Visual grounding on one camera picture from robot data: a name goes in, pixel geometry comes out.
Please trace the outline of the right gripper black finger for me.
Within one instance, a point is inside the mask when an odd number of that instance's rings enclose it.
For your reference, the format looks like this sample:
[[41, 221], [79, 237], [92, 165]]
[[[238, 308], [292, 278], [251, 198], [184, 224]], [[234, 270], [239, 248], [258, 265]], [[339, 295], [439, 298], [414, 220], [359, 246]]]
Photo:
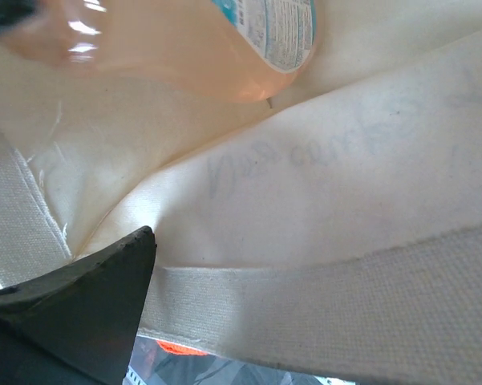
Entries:
[[144, 226], [0, 290], [0, 384], [121, 384], [155, 260]]

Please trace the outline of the beige canvas bag orange handles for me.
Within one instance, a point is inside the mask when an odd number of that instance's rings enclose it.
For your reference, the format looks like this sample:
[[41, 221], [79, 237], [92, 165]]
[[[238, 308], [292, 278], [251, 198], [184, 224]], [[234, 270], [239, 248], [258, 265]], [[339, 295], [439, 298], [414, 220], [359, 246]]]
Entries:
[[230, 103], [0, 46], [0, 288], [142, 226], [143, 337], [482, 384], [482, 1], [326, 1], [292, 86]]

